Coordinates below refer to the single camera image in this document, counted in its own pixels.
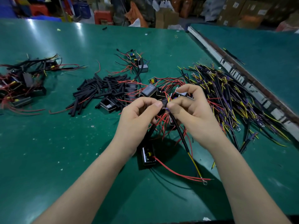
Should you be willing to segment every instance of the sticker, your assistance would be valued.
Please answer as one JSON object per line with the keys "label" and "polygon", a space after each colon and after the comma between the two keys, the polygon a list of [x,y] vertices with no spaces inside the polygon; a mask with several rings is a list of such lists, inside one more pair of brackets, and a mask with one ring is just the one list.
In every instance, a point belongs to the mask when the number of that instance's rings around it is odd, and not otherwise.
{"label": "sticker", "polygon": [[266,15],[266,13],[267,13],[267,10],[260,10],[257,14],[258,15]]}
{"label": "sticker", "polygon": [[233,5],[233,8],[237,8],[239,6],[239,3],[235,2]]}

